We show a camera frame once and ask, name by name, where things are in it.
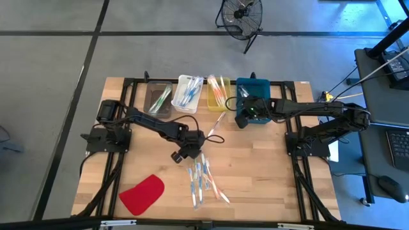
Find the black laptop keyboard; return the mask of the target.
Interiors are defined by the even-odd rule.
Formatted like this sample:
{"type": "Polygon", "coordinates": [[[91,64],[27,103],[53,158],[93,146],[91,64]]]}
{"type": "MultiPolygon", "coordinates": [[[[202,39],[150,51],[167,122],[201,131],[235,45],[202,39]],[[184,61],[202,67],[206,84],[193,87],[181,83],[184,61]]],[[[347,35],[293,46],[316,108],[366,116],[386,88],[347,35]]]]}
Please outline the black laptop keyboard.
{"type": "Polygon", "coordinates": [[[386,136],[392,165],[396,169],[409,172],[409,131],[387,130],[386,136]]]}

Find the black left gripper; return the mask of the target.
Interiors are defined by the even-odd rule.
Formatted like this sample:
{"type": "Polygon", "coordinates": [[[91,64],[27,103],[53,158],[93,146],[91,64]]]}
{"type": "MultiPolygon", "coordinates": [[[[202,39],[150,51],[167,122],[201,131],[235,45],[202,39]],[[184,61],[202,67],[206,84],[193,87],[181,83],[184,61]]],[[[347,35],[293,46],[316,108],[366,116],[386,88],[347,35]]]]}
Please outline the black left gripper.
{"type": "Polygon", "coordinates": [[[182,130],[178,137],[172,138],[171,142],[176,143],[180,149],[171,154],[171,158],[179,164],[183,159],[196,159],[201,153],[205,136],[200,130],[182,130]]]}

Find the yellow plastic bin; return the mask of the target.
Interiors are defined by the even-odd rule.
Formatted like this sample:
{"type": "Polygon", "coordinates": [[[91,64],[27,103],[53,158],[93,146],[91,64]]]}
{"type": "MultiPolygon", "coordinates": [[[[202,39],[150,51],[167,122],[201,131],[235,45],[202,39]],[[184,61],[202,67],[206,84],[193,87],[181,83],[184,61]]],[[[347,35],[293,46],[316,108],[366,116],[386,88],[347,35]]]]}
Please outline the yellow plastic bin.
{"type": "MultiPolygon", "coordinates": [[[[216,101],[215,95],[213,93],[213,80],[217,79],[219,80],[220,77],[216,77],[214,75],[210,75],[208,77],[208,82],[207,82],[207,93],[208,93],[208,99],[207,99],[207,105],[210,111],[226,111],[226,107],[220,107],[216,101]]],[[[224,84],[226,87],[226,92],[228,98],[231,96],[231,81],[227,77],[223,77],[224,79],[224,84]]]]}

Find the silver metal bracket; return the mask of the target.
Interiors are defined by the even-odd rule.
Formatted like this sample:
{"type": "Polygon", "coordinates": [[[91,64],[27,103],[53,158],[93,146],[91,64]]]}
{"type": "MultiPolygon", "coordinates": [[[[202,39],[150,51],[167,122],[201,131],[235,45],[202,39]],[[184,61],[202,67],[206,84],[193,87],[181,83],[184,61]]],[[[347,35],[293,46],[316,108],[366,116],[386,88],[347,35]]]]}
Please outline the silver metal bracket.
{"type": "Polygon", "coordinates": [[[132,226],[136,224],[136,220],[103,220],[100,227],[132,226]]]}
{"type": "Polygon", "coordinates": [[[278,223],[277,228],[285,230],[315,230],[314,226],[294,223],[278,223]]]}

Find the white plastic bin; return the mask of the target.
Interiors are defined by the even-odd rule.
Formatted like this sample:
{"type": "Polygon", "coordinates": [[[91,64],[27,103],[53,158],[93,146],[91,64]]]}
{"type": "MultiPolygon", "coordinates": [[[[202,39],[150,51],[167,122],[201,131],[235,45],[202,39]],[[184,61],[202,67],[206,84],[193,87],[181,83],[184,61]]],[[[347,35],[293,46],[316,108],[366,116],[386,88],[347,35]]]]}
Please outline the white plastic bin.
{"type": "Polygon", "coordinates": [[[188,114],[195,114],[196,111],[197,111],[201,91],[202,91],[202,88],[203,88],[204,78],[203,78],[203,83],[202,83],[201,87],[199,88],[199,91],[195,94],[195,97],[192,99],[192,101],[190,103],[188,103],[185,107],[180,107],[180,106],[177,105],[177,101],[178,101],[178,98],[180,96],[181,86],[183,84],[185,84],[186,82],[188,82],[191,79],[191,77],[194,77],[194,76],[180,75],[179,78],[178,78],[176,91],[175,91],[174,97],[173,97],[173,99],[171,101],[172,106],[178,112],[184,112],[184,113],[188,113],[188,114]]]}

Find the teal blue plastic bin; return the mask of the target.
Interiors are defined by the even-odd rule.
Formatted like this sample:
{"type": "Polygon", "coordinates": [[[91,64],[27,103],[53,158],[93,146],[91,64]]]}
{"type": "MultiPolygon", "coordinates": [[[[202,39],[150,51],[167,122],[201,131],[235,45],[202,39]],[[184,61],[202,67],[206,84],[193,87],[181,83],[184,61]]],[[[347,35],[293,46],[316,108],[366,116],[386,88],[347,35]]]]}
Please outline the teal blue plastic bin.
{"type": "MultiPolygon", "coordinates": [[[[236,80],[236,115],[239,99],[246,97],[260,97],[266,100],[266,106],[270,99],[270,81],[265,79],[237,78],[236,80]]],[[[262,121],[250,121],[255,124],[266,124],[262,121]]]]}

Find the black computer mouse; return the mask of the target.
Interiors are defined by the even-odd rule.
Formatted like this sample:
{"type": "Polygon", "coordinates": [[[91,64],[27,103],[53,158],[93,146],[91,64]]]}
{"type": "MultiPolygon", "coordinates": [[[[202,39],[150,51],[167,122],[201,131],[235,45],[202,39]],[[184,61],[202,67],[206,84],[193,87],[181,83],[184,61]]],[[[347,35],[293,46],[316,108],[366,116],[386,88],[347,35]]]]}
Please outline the black computer mouse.
{"type": "Polygon", "coordinates": [[[378,186],[399,203],[407,203],[409,201],[409,192],[388,176],[380,176],[378,178],[378,186]]]}

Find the black metal pole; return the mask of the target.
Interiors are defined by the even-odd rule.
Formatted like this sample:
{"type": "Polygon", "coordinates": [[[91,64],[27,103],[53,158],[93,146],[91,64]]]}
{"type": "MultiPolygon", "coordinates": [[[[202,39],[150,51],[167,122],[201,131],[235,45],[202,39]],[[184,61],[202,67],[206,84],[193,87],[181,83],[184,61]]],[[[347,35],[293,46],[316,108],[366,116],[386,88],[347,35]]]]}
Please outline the black metal pole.
{"type": "Polygon", "coordinates": [[[390,47],[394,42],[400,39],[409,31],[409,17],[397,25],[386,37],[378,42],[372,49],[366,49],[366,55],[369,58],[377,58],[383,51],[390,47]]]}

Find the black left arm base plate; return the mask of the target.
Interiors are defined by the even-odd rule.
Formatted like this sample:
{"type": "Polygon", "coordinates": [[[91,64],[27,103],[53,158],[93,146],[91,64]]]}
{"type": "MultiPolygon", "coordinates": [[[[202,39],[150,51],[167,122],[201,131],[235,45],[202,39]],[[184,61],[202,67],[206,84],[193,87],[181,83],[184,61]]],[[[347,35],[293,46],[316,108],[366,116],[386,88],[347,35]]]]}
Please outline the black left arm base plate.
{"type": "Polygon", "coordinates": [[[89,152],[127,152],[130,146],[132,131],[124,128],[92,128],[89,134],[81,134],[86,140],[86,151],[89,152]]]}

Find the red cloth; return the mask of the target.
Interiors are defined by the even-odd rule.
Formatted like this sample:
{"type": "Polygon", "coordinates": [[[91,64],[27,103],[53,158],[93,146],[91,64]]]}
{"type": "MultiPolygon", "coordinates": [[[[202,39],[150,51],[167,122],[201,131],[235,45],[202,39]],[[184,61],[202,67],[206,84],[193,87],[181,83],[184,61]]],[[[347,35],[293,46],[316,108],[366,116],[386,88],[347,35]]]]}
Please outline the red cloth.
{"type": "Polygon", "coordinates": [[[164,182],[154,174],[119,194],[125,208],[134,216],[143,214],[164,193],[164,182]]]}

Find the black power device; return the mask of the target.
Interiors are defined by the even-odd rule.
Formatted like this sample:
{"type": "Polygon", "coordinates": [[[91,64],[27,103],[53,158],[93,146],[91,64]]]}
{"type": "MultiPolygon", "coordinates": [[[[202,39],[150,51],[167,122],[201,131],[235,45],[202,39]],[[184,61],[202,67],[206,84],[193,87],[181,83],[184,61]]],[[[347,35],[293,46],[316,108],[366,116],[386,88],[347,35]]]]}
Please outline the black power device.
{"type": "Polygon", "coordinates": [[[389,78],[389,87],[409,91],[409,59],[405,55],[397,57],[383,67],[389,78]]]}

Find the black floor fan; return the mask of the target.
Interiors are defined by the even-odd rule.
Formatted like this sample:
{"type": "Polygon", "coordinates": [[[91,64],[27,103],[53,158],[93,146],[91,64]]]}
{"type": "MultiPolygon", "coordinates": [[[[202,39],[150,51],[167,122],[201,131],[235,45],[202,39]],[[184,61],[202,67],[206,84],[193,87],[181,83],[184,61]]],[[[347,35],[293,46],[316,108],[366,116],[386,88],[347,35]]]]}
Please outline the black floor fan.
{"type": "Polygon", "coordinates": [[[261,0],[222,0],[215,18],[217,28],[224,28],[236,40],[247,41],[246,54],[261,34],[263,3],[261,0]]]}

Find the grey desk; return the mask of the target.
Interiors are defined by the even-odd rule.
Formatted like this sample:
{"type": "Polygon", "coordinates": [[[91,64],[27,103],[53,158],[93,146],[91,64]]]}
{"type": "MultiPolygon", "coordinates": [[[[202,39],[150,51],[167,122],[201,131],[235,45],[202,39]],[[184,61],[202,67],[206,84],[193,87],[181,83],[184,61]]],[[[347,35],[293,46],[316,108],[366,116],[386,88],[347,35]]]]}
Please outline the grey desk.
{"type": "Polygon", "coordinates": [[[398,127],[409,127],[409,91],[392,89],[381,63],[367,56],[364,49],[354,51],[359,78],[371,122],[398,127]]]}
{"type": "Polygon", "coordinates": [[[378,178],[388,176],[409,192],[409,172],[396,169],[392,165],[387,130],[409,131],[409,128],[372,125],[360,132],[359,137],[366,171],[364,178],[368,183],[369,195],[393,199],[378,186],[378,178]]]}

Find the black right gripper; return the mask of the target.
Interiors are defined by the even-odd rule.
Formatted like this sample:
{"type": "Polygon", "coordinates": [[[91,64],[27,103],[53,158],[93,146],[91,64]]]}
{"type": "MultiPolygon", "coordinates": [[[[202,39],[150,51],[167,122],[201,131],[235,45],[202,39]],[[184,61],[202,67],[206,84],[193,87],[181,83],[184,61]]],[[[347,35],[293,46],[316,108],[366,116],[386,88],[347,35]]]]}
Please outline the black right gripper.
{"type": "Polygon", "coordinates": [[[262,121],[268,123],[271,120],[266,100],[260,97],[246,97],[239,99],[235,117],[236,124],[239,128],[245,128],[250,121],[262,121]]]}

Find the white paper sheet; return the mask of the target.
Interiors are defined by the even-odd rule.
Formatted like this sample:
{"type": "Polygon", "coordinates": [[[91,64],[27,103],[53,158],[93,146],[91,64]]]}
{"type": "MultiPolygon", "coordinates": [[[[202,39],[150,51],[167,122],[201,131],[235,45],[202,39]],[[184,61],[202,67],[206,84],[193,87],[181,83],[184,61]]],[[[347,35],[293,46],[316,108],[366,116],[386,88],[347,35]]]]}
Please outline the white paper sheet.
{"type": "Polygon", "coordinates": [[[332,162],[339,161],[339,141],[335,141],[328,145],[330,156],[328,159],[332,162]]]}

